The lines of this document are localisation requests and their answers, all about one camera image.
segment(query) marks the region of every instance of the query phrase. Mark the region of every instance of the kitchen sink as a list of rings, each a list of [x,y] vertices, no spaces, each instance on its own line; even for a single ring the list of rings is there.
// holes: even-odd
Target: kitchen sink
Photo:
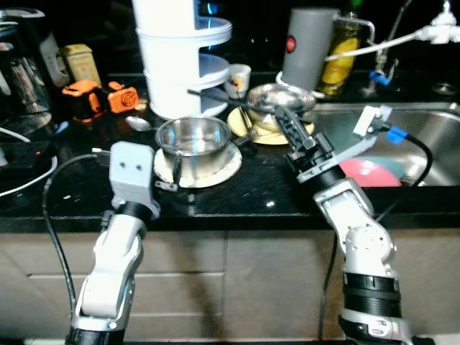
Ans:
[[[353,128],[366,106],[374,103],[320,103],[310,120],[315,132],[323,132],[337,152],[344,151],[357,141]],[[393,111],[391,125],[404,129],[424,142],[433,153],[433,166],[420,185],[460,185],[460,105],[456,103],[385,103]],[[381,134],[373,148],[362,157],[384,157],[404,167],[403,184],[411,184],[426,165],[424,152],[414,144],[403,141],[396,145]]]

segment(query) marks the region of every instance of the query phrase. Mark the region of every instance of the white cup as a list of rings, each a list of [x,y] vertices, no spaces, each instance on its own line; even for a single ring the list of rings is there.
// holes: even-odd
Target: white cup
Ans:
[[[237,99],[246,96],[249,89],[251,68],[248,65],[234,63],[230,65],[230,79],[224,83],[224,89],[230,98]]]

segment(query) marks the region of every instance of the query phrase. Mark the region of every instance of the beige cabinet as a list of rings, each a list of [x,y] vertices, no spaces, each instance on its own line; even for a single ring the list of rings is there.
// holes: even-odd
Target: beige cabinet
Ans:
[[[332,231],[149,233],[126,339],[314,339]],[[460,331],[460,231],[393,233],[402,311],[415,334]],[[75,285],[97,234],[61,234]],[[341,336],[338,252],[326,335]],[[47,234],[0,234],[0,336],[62,338],[68,297]]]

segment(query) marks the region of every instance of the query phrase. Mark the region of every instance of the drawer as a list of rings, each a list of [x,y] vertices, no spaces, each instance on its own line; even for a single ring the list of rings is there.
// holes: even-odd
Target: drawer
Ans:
[[[221,313],[223,276],[222,273],[138,274],[132,313]],[[29,278],[63,315],[69,313],[63,276],[32,275]],[[74,277],[78,294],[84,279],[85,276]]]
[[[136,316],[129,318],[124,340],[214,339],[220,336],[221,317],[193,316]]]
[[[69,323],[24,274],[0,252],[0,334],[2,339],[64,336]]]
[[[98,234],[60,234],[73,274],[93,266]],[[59,275],[58,255],[48,234],[0,234],[0,248],[28,275]],[[138,272],[220,272],[224,270],[224,233],[150,232]]]

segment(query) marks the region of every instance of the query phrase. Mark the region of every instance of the orange power drill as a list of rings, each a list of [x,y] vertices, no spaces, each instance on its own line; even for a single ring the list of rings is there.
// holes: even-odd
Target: orange power drill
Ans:
[[[90,122],[104,111],[118,114],[139,104],[137,90],[116,81],[100,86],[92,80],[80,80],[66,86],[63,95],[68,100],[73,119],[80,122]]]

